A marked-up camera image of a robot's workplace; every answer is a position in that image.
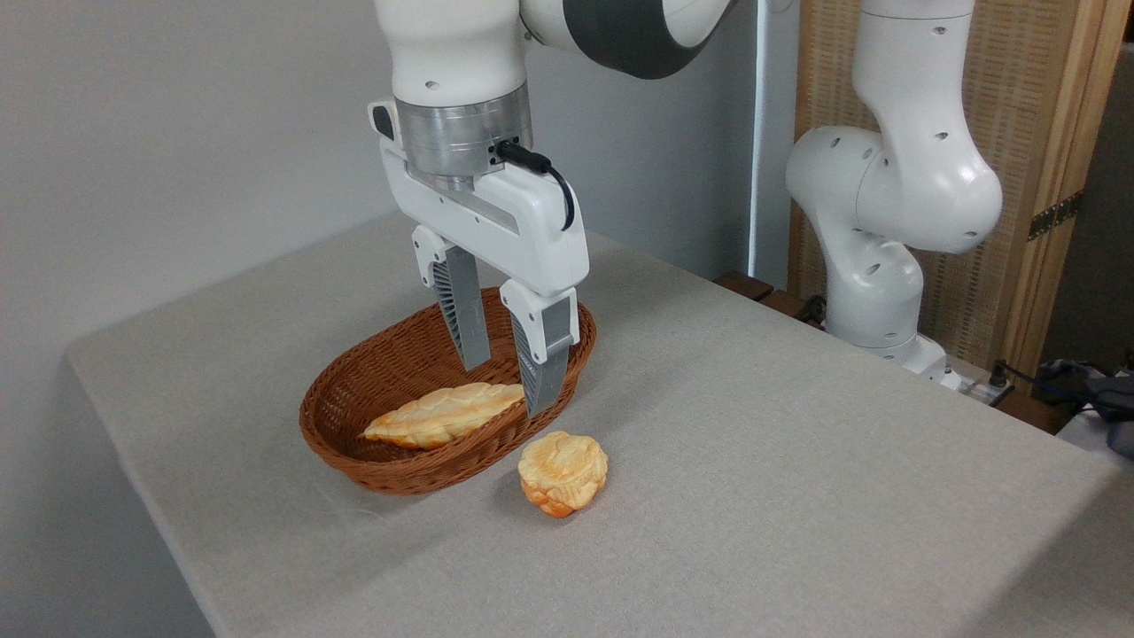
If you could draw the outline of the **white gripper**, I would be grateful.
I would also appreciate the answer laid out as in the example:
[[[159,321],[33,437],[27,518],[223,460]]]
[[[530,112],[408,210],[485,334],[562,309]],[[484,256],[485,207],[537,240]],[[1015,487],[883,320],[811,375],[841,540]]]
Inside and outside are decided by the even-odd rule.
[[[369,105],[393,199],[421,223],[412,239],[422,282],[437,295],[464,368],[473,371],[491,359],[474,255],[511,278],[500,299],[511,315],[525,405],[534,417],[558,400],[572,344],[579,342],[572,286],[590,271],[582,213],[575,211],[567,229],[562,185],[514,163],[475,178],[473,192],[426,182],[412,171],[397,114],[393,101]]]

